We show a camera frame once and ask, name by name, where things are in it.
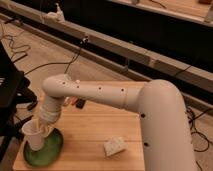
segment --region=wooden tabletop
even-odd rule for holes
[[[131,3],[131,0],[118,0],[120,2]],[[205,18],[210,8],[208,4],[200,4],[198,0],[153,0],[161,3],[167,10],[189,14],[201,18]],[[152,2],[151,0],[140,0],[139,5],[149,5],[162,8],[161,5]]]
[[[104,84],[143,87],[145,83],[104,82]],[[37,169],[39,171],[145,170],[140,118],[136,113],[87,101],[82,110],[71,105],[64,108],[56,127],[64,137],[62,152],[53,164]],[[126,151],[106,157],[103,143],[120,136],[127,144]],[[36,170],[23,159],[24,143],[17,154],[14,171]]]

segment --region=white paper cup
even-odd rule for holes
[[[26,140],[33,151],[38,151],[43,147],[44,136],[42,129],[38,126],[38,119],[26,122],[22,127],[22,132],[25,134]]]

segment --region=small white box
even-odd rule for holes
[[[122,137],[113,138],[112,140],[104,143],[106,156],[111,156],[126,149],[126,144]]]

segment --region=gray floor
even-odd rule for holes
[[[22,28],[14,26],[12,24],[4,25],[4,30],[7,34],[18,35],[23,31]],[[11,54],[10,48],[8,48],[8,41],[3,40],[3,44],[7,49],[8,53]],[[15,38],[15,45],[29,44],[31,46],[28,56],[21,61],[16,63],[20,70],[25,72],[31,70],[32,68],[48,63],[48,62],[66,62],[69,61],[73,56],[73,52],[59,47],[51,42],[48,42],[36,35],[33,35],[27,31],[24,31],[20,36]],[[42,80],[50,75],[55,75],[58,73],[63,73],[65,70],[65,65],[51,65],[39,70],[32,72],[27,75],[31,80],[30,88],[36,93],[38,97],[42,95],[41,83]],[[130,80],[129,78],[115,73],[107,68],[104,68],[92,61],[89,61],[83,57],[79,57],[78,60],[71,65],[69,74],[73,80]],[[30,113],[25,109],[18,109],[17,115],[21,118],[28,116]],[[204,133],[210,140],[213,141],[213,118],[205,115],[197,121],[197,128]],[[193,136],[194,147],[197,149],[202,149],[206,146],[204,140],[199,138],[199,136]],[[10,144],[4,160],[0,164],[1,171],[11,171],[12,165],[15,160],[20,142],[16,139]],[[213,148],[210,146],[209,150],[205,153],[195,153],[197,161],[200,163],[204,171],[213,171]]]

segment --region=green plate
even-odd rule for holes
[[[39,151],[31,150],[28,142],[24,146],[24,159],[34,167],[44,167],[54,162],[61,152],[63,136],[58,129],[45,138],[44,147]]]

